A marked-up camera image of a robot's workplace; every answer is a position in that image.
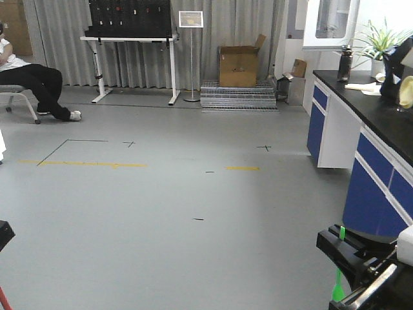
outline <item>yellow tape line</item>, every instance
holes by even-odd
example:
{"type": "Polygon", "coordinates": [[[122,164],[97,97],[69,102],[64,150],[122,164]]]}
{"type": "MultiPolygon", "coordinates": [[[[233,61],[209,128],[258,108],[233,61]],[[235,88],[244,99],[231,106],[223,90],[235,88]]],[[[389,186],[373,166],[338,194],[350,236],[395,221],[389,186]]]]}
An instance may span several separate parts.
{"type": "Polygon", "coordinates": [[[258,170],[259,170],[259,167],[227,167],[227,170],[258,171],[258,170]]]}
{"type": "Polygon", "coordinates": [[[119,167],[147,167],[148,165],[140,163],[85,163],[83,161],[37,161],[37,160],[19,160],[19,163],[35,163],[40,166],[44,165],[76,165],[76,166],[111,166],[113,169],[119,167]]]}

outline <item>metal grate steps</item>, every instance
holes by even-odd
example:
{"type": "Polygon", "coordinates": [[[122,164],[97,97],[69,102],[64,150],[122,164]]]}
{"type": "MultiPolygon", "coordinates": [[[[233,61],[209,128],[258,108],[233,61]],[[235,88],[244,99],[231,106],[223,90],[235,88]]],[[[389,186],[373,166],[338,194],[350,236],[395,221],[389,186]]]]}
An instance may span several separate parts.
{"type": "Polygon", "coordinates": [[[201,106],[208,110],[278,110],[274,88],[267,81],[255,87],[220,87],[219,81],[203,81],[201,106]]]}

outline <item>red cable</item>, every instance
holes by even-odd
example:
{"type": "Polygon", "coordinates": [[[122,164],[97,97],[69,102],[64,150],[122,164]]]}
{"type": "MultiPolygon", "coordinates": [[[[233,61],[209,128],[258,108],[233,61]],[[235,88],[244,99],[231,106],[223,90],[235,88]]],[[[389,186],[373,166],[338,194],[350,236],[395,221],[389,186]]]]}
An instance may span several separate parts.
{"type": "Polygon", "coordinates": [[[13,308],[8,303],[5,292],[3,292],[3,289],[1,288],[1,286],[0,286],[0,302],[4,310],[13,310],[13,308]]]}

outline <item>gray chair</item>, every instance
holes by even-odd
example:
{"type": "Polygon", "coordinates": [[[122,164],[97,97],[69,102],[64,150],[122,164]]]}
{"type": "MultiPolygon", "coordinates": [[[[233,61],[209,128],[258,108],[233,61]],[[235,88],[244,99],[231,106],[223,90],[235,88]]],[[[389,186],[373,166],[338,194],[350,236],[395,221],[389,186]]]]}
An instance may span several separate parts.
{"type": "Polygon", "coordinates": [[[30,104],[28,98],[22,94],[21,92],[26,90],[25,87],[20,86],[20,85],[0,85],[0,97],[8,97],[8,106],[6,108],[7,112],[11,112],[12,111],[12,103],[13,103],[13,99],[15,97],[20,97],[22,100],[24,100],[27,104],[27,107],[34,119],[34,123],[36,124],[40,124],[41,121],[40,119],[37,118],[36,113],[33,110],[32,105],[30,104]]]}

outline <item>water bottle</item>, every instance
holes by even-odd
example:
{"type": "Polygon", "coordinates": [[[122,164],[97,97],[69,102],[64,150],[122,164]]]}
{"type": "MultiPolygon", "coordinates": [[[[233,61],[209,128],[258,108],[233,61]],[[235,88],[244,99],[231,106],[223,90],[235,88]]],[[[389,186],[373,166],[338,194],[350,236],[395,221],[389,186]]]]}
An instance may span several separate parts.
{"type": "Polygon", "coordinates": [[[338,68],[337,80],[347,82],[350,77],[351,65],[353,62],[353,51],[350,45],[341,47],[340,66],[338,68]]]}

